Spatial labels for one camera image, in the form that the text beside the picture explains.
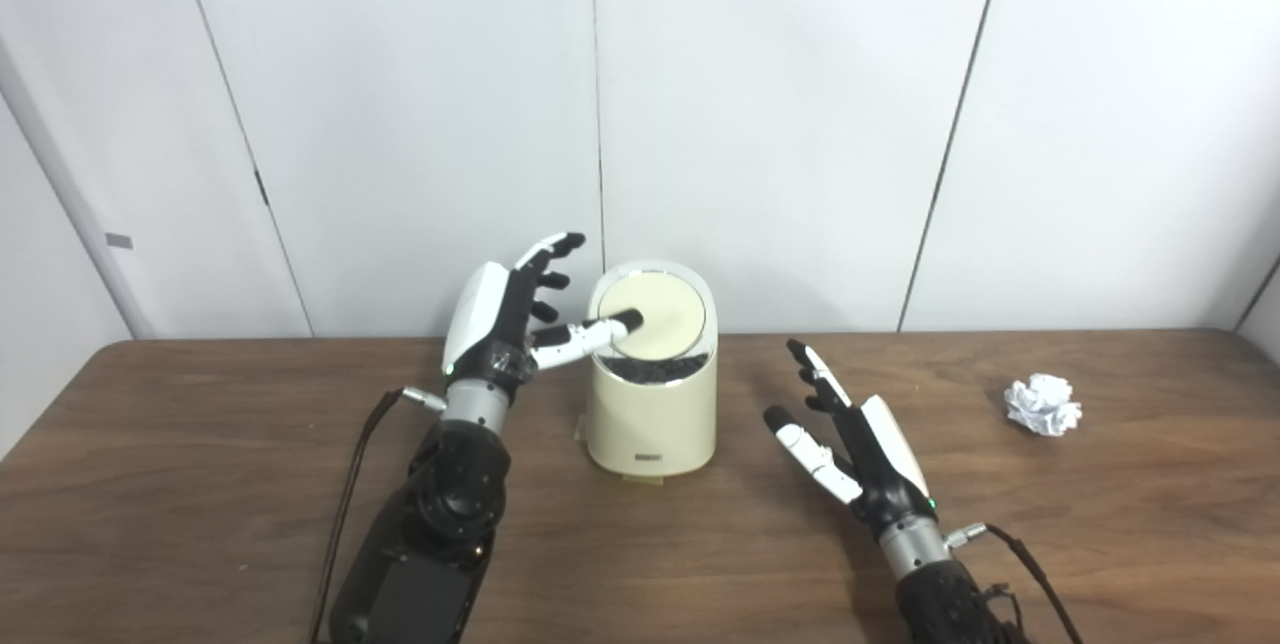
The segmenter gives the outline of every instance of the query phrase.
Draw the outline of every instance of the dark granules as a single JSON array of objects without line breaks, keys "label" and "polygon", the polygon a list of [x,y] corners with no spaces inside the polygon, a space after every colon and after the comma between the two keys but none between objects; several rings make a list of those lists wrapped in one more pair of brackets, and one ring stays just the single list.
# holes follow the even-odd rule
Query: dark granules
[{"label": "dark granules", "polygon": [[707,364],[707,353],[663,361],[640,361],[626,357],[600,357],[600,364],[620,378],[634,384],[666,384],[698,374]]}]

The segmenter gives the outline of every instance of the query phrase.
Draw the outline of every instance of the white wall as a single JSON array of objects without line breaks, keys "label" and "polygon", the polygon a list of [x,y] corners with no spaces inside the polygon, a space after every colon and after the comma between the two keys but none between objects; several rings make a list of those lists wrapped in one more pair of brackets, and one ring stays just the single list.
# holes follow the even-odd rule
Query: white wall
[{"label": "white wall", "polygon": [[1234,328],[1280,252],[1280,0],[993,0],[906,328]]},{"label": "white wall", "polygon": [[892,330],[983,0],[596,0],[608,265],[728,332]]},{"label": "white wall", "polygon": [[102,344],[115,305],[0,100],[0,457]]},{"label": "white wall", "polygon": [[[892,330],[982,5],[0,0],[0,92],[143,337],[438,334],[562,229],[566,312],[668,257],[728,332]],[[1276,51],[1280,0],[993,0],[906,328],[1234,326]]]},{"label": "white wall", "polygon": [[591,0],[204,0],[319,335],[442,334],[557,230],[600,269]]},{"label": "white wall", "polygon": [[1240,334],[1266,352],[1271,361],[1280,364],[1280,278],[1272,279],[1258,297],[1240,326]]},{"label": "white wall", "polygon": [[195,0],[0,0],[0,91],[138,334],[308,334]]}]

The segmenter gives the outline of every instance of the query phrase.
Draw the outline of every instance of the crumpled paper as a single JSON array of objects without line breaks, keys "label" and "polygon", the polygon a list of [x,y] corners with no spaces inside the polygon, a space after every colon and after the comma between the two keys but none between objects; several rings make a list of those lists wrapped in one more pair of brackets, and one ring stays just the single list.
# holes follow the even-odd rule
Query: crumpled paper
[{"label": "crumpled paper", "polygon": [[1033,374],[1027,384],[1005,389],[1009,419],[1042,437],[1060,437],[1080,421],[1080,403],[1071,401],[1071,384],[1052,374]]}]

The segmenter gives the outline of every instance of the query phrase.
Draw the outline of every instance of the small gray sticker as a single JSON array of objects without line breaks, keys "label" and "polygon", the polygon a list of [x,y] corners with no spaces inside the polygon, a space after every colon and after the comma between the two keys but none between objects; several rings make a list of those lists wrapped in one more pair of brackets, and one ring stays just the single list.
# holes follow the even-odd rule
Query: small gray sticker
[{"label": "small gray sticker", "polygon": [[133,248],[133,237],[125,237],[124,234],[111,234],[109,230],[106,233],[106,246],[115,248]]}]

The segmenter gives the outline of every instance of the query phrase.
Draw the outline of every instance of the cylindrical container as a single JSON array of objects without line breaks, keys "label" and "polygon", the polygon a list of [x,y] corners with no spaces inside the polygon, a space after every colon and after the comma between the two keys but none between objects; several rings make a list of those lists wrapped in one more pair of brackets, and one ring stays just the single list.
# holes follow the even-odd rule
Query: cylindrical container
[{"label": "cylindrical container", "polygon": [[591,357],[586,448],[628,476],[673,476],[716,452],[716,303],[701,277],[636,261],[600,278],[591,318],[635,307],[644,326]]}]

